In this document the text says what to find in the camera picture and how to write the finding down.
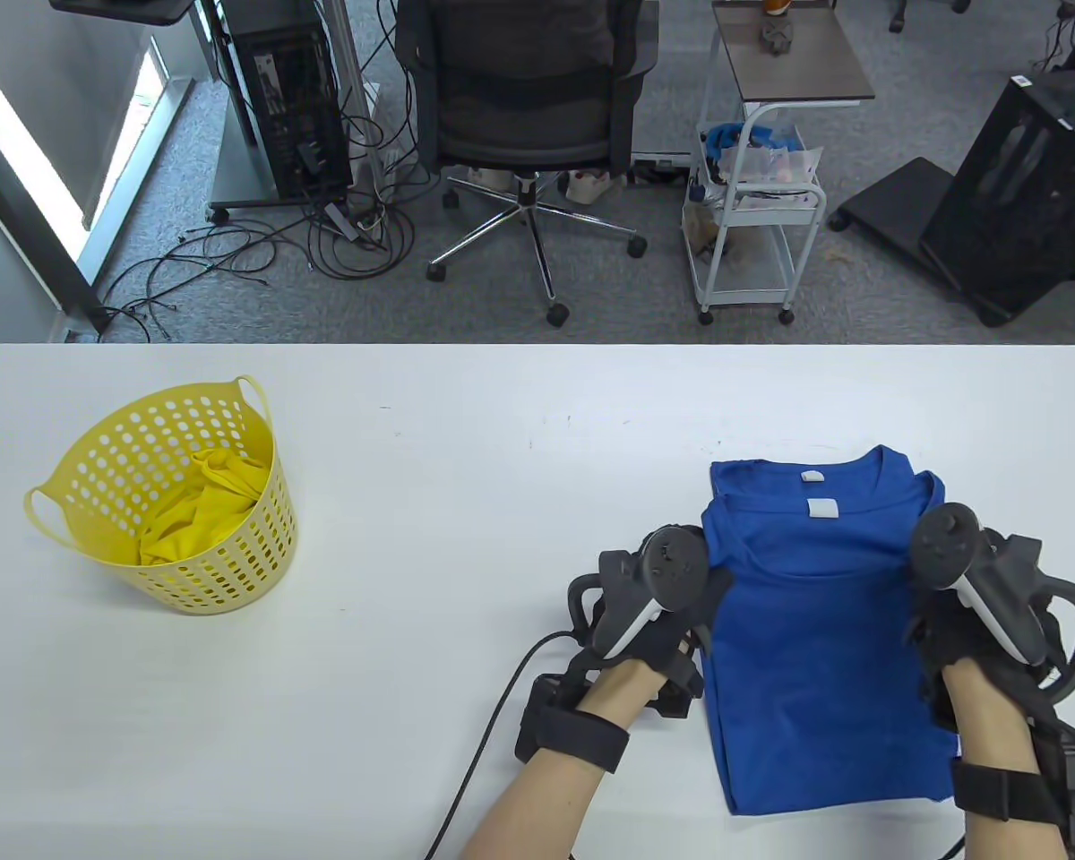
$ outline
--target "wrist strap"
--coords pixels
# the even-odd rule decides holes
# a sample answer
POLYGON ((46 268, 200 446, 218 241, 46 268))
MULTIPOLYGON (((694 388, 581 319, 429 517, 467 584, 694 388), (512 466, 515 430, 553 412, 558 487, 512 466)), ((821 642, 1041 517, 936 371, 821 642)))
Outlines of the wrist strap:
POLYGON ((1062 826, 1062 815, 1041 774, 969 765, 956 757, 951 760, 951 786, 956 806, 964 812, 989 819, 1062 826))
POLYGON ((610 773, 616 772, 628 743, 624 728, 591 713, 546 705, 538 717, 539 749, 573 756, 610 773))

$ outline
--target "gray carpet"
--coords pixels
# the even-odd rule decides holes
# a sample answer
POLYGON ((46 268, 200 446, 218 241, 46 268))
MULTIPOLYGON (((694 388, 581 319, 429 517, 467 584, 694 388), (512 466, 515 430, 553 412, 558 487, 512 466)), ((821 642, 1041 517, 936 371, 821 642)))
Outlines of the gray carpet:
MULTIPOLYGON (((808 144, 825 147, 820 176, 832 206, 915 156, 959 167, 1008 75, 1028 71, 1043 54, 1057 8, 1054 0, 976 0, 957 16, 936 0, 913 0, 905 33, 892 35, 890 5, 841 0, 837 9, 878 98, 857 110, 804 112, 799 120, 808 144)), ((381 37, 374 5, 354 0, 350 9, 366 57, 381 37)), ((697 118, 711 22, 704 2, 664 0, 661 62, 647 83, 636 148, 684 140, 697 118)), ((401 121, 401 74, 386 49, 368 76, 383 85, 384 111, 401 121)), ((101 287, 202 224, 225 104, 218 85, 195 89, 101 287)), ((572 309, 559 331, 543 319, 536 263, 520 227, 452 260, 446 283, 427 282, 428 258, 492 213, 490 201, 472 196, 459 212, 443 212, 436 192, 407 206, 417 243, 398 270, 371 282, 332 282, 287 247, 262 275, 268 286, 213 273, 166 299, 177 310, 160 319, 170 339, 183 342, 1075 343, 1075 284, 989 330, 856 229, 821 230, 791 327, 777 324, 774 306, 750 306, 718 309, 714 325, 702 328, 677 229, 680 198, 680 188, 636 185, 592 207, 641 230, 649 245, 641 260, 627 257, 619 240, 545 223, 550 269, 572 309)), ((283 225, 296 213, 247 214, 283 225)), ((160 282, 174 276, 169 270, 160 282)), ((126 280, 113 304, 142 291, 142 278, 126 280)), ((142 340, 142 332, 119 319, 106 340, 142 340)))

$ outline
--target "basket handle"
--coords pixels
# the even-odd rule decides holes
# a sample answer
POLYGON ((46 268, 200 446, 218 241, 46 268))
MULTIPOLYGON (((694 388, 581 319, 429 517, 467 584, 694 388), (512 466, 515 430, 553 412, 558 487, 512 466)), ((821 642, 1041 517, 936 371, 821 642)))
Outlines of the basket handle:
POLYGON ((47 528, 46 525, 43 524, 43 520, 40 518, 40 515, 35 511, 35 494, 37 494, 37 492, 39 492, 42 496, 47 497, 46 492, 43 491, 43 487, 38 487, 38 486, 34 486, 34 487, 30 488, 30 490, 28 490, 24 494, 24 512, 27 514, 27 516, 29 516, 30 522, 45 538, 51 538, 52 540, 54 540, 55 542, 57 542, 57 544, 61 545, 62 547, 67 547, 68 549, 74 549, 76 553, 83 553, 84 550, 80 549, 78 546, 75 545, 74 541, 68 540, 68 538, 61 538, 61 536, 59 536, 58 534, 56 534, 56 532, 53 531, 53 529, 47 528))
POLYGON ((238 385, 240 382, 245 382, 252 389, 255 389, 255 392, 259 396, 259 402, 262 404, 262 416, 267 419, 267 426, 271 430, 274 430, 275 422, 271 418, 271 402, 267 400, 267 391, 262 389, 262 385, 259 385, 259 381, 254 376, 235 376, 234 383, 238 385))

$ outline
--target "white table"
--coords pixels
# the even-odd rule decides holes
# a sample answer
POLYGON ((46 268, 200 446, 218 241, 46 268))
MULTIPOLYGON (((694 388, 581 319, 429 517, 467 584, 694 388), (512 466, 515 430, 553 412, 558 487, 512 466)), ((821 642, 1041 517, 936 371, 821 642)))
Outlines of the white table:
MULTIPOLYGON (((697 521, 714 459, 876 443, 1075 578, 1075 347, 0 346, 0 858, 417 860, 600 550, 697 521), (300 519, 272 593, 176 615, 30 531, 23 492, 96 419, 242 373, 300 519)), ((517 773, 527 691, 440 857, 517 773)), ((919 802, 730 818, 694 707, 641 721, 577 857, 932 860, 960 825, 919 802)))

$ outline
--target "forearm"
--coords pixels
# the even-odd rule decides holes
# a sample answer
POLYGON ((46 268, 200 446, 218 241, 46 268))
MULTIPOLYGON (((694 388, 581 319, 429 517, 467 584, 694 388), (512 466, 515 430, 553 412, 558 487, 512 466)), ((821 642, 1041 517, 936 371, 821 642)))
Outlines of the forearm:
MULTIPOLYGON (((972 765, 1038 773, 1024 715, 1000 692, 975 660, 943 671, 959 725, 963 759, 972 765)), ((966 860, 1066 860, 1059 828, 1032 820, 968 814, 966 860)))
MULTIPOLYGON (((603 672, 582 712, 629 729, 664 684, 640 660, 603 672)), ((493 804, 462 860, 567 860, 604 771, 577 758, 538 749, 493 804)))

